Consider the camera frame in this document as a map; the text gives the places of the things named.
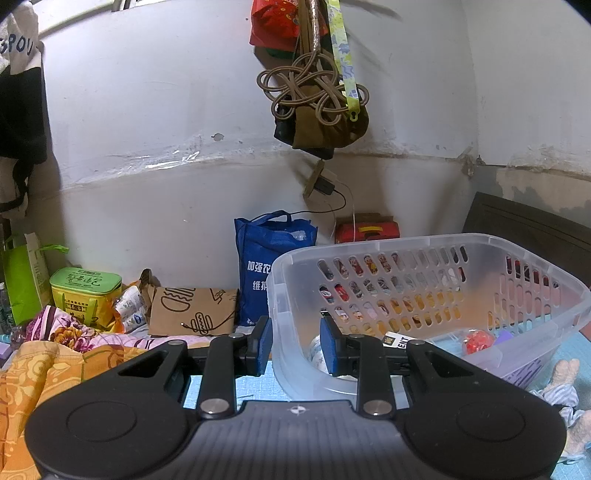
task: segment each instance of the blue tote bag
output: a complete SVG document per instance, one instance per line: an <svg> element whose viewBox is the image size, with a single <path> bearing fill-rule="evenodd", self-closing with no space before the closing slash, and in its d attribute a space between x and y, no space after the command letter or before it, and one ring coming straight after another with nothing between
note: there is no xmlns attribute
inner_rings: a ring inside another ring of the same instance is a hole
<svg viewBox="0 0 591 480"><path fill-rule="evenodd" d="M286 222L272 220L286 216ZM234 219L236 248L240 261L239 324L255 325L269 315L267 275L280 255L296 248L316 244L318 229L309 220L292 220L283 210L267 213L255 220Z"/></svg>

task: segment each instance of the blue gripper pad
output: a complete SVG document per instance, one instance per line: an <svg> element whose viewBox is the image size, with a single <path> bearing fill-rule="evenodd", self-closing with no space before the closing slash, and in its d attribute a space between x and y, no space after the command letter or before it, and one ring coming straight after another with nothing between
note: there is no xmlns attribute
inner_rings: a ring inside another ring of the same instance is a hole
<svg viewBox="0 0 591 480"><path fill-rule="evenodd" d="M335 373L337 367L336 340L330 333L329 326L323 317L320 319L320 347L327 370L330 374Z"/></svg>
<svg viewBox="0 0 591 480"><path fill-rule="evenodd" d="M265 373L271 347L273 345L273 322L271 319L267 320L265 329L262 331L261 339L259 340L258 356L256 358L258 364L258 373L262 375Z"/></svg>

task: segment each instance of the orange blanket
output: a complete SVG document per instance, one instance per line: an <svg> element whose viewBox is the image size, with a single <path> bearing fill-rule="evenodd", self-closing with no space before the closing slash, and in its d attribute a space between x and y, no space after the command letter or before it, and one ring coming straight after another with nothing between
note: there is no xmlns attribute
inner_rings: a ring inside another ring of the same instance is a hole
<svg viewBox="0 0 591 480"><path fill-rule="evenodd" d="M38 404L144 352L103 345L78 353L54 342L25 342L0 373L0 480L41 478L24 439L25 424Z"/></svg>

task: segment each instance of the label sticker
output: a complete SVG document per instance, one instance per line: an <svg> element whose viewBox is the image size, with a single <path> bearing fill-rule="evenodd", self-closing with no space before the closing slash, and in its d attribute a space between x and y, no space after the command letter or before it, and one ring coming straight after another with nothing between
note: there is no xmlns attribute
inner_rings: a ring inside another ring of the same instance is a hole
<svg viewBox="0 0 591 480"><path fill-rule="evenodd" d="M414 340L414 337L400 335L399 333L394 332L387 332L386 335L384 335L384 338L382 338L382 343L384 346L389 346L391 348L406 349L406 344L410 340Z"/></svg>

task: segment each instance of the peeling wall paint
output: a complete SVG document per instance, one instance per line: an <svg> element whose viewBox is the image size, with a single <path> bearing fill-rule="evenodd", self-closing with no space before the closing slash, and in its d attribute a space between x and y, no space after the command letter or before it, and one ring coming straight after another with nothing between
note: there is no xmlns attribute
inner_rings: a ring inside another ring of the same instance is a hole
<svg viewBox="0 0 591 480"><path fill-rule="evenodd" d="M475 190L555 213L591 228L591 181L562 172L476 167Z"/></svg>

